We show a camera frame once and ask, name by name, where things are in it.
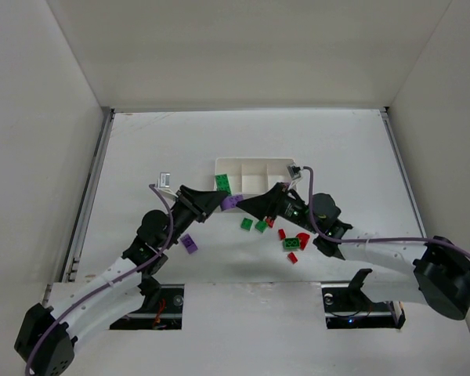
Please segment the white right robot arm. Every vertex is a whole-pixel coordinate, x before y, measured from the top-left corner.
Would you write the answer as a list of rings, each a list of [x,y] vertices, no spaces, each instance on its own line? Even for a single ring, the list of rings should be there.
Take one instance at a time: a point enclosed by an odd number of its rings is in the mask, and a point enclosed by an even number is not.
[[[282,218],[316,234],[313,244],[325,256],[365,262],[348,289],[373,303],[414,302],[452,320],[470,309],[470,257],[442,237],[380,240],[342,222],[341,210],[326,193],[304,201],[283,183],[237,203],[259,220]]]

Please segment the small purple curved lego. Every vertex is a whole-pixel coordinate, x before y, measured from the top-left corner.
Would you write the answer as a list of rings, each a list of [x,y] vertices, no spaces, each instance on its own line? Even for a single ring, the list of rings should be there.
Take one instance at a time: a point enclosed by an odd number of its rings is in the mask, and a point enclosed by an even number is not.
[[[222,212],[235,209],[237,207],[237,203],[241,202],[243,199],[244,196],[242,194],[229,195],[220,204],[220,209]]]

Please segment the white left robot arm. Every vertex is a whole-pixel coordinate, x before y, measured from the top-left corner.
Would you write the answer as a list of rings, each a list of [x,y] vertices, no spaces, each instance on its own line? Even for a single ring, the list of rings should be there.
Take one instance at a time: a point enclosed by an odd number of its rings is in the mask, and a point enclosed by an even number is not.
[[[226,191],[181,186],[173,205],[147,212],[136,237],[103,273],[62,302],[37,303],[26,311],[14,344],[26,375],[60,375],[75,353],[95,334],[156,298],[161,285],[153,275],[167,261],[193,222],[203,223],[227,198]]]

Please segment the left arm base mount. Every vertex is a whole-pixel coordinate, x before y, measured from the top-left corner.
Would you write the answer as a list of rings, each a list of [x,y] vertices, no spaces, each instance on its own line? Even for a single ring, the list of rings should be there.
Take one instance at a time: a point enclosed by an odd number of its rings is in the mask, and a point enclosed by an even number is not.
[[[156,298],[110,325],[112,331],[177,331],[183,325],[184,284],[163,284]]]

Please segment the long green lego plate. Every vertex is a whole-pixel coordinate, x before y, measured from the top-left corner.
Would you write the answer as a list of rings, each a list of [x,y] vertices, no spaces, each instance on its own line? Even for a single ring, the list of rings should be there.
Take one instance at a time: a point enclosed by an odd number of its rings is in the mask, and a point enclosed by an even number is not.
[[[230,181],[227,174],[215,175],[215,187],[217,191],[224,191],[227,192],[229,195],[232,194]]]

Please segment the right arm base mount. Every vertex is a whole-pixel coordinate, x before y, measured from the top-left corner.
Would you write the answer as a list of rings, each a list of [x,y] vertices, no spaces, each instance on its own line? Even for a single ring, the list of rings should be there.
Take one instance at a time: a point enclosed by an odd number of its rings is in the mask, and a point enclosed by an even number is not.
[[[372,302],[361,287],[372,269],[361,269],[350,282],[321,285],[327,329],[396,329],[406,322],[400,302]]]

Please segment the large purple arch lego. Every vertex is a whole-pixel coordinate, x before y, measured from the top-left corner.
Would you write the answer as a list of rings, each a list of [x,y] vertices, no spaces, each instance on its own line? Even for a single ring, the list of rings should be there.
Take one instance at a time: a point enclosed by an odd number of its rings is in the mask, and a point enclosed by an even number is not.
[[[188,254],[193,254],[198,250],[197,244],[189,234],[185,234],[180,238],[183,247],[186,249]]]

